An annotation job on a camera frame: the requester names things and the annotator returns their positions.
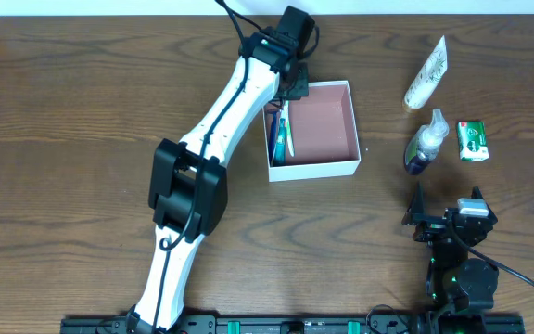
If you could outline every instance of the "small green and white box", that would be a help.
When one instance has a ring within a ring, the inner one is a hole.
[[[482,122],[459,122],[456,126],[461,161],[483,161],[490,157]]]

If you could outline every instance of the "glue bottle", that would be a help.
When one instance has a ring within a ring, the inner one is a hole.
[[[422,125],[405,149],[405,170],[411,175],[418,175],[432,162],[444,137],[449,134],[449,125],[442,117],[440,109],[434,109],[432,123]]]

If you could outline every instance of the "white background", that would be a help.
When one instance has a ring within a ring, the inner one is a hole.
[[[226,0],[243,14],[534,14],[534,0]],[[213,0],[0,0],[5,15],[223,15]]]

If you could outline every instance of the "wooden surface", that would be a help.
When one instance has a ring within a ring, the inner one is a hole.
[[[421,307],[429,253],[401,225],[417,180],[437,214],[479,185],[500,221],[478,248],[534,278],[534,17],[316,20],[311,79],[350,81],[362,164],[352,177],[269,184],[257,118],[186,305],[225,315]],[[408,115],[401,98],[442,34],[448,72]],[[55,333],[66,315],[138,301],[153,251],[154,148],[201,119],[236,50],[226,17],[0,18],[0,333]],[[482,120],[490,159],[459,161],[451,126],[438,160],[408,176],[403,150],[434,107],[451,124]],[[502,272],[495,300],[534,332],[534,289]]]

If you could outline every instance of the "white box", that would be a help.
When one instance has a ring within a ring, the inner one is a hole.
[[[266,115],[265,111],[263,125],[269,182],[355,173],[362,156],[348,81],[309,83],[307,97],[289,102],[295,156],[290,155],[286,145],[285,166],[273,167],[269,163],[269,133],[273,117]]]

